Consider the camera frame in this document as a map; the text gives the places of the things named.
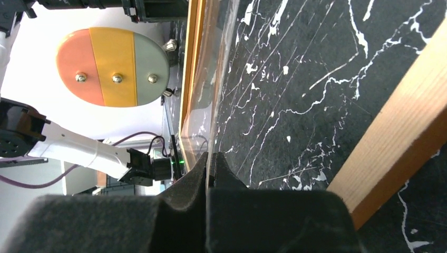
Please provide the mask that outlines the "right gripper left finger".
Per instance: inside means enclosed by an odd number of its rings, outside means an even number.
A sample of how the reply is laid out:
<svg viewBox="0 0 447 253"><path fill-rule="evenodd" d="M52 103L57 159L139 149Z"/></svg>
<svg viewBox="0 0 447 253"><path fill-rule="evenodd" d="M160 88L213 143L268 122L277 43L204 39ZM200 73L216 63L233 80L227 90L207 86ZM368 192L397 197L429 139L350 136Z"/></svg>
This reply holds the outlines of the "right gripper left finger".
<svg viewBox="0 0 447 253"><path fill-rule="evenodd" d="M1 252L204 252L208 154L156 196L42 196Z"/></svg>

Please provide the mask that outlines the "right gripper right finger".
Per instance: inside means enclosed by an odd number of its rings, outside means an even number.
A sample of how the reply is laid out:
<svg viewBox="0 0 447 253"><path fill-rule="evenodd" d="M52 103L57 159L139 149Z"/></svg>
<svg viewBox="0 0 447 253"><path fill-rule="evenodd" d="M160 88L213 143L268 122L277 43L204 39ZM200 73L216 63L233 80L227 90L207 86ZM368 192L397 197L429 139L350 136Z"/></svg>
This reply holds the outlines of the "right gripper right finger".
<svg viewBox="0 0 447 253"><path fill-rule="evenodd" d="M211 157L207 252L363 252L342 199L324 190L255 190Z"/></svg>

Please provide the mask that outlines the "brown wooden photo frame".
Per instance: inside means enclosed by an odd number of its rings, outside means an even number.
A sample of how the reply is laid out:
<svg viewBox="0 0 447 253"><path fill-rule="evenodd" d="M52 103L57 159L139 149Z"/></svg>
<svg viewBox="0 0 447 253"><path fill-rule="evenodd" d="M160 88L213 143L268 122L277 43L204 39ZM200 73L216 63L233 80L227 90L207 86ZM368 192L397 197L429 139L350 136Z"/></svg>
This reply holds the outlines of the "brown wooden photo frame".
<svg viewBox="0 0 447 253"><path fill-rule="evenodd" d="M252 189L328 189L357 224L446 141L446 1L240 1L213 153Z"/></svg>

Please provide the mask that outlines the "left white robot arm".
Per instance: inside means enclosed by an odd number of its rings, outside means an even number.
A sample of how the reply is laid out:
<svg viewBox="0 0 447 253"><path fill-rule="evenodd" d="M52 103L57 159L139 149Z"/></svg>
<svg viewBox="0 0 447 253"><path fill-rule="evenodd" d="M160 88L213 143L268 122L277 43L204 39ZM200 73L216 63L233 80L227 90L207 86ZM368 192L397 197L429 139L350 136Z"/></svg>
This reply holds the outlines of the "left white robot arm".
<svg viewBox="0 0 447 253"><path fill-rule="evenodd" d="M48 10L122 8L132 22L158 23L188 16L187 1L39 1ZM111 27L92 27L69 34L57 49L56 67L76 97L109 108L134 108L172 96L169 53L142 34ZM50 158L109 175L119 182L149 187L154 181L179 180L178 150L162 158L121 148L71 132L34 107L1 98L1 157Z"/></svg>

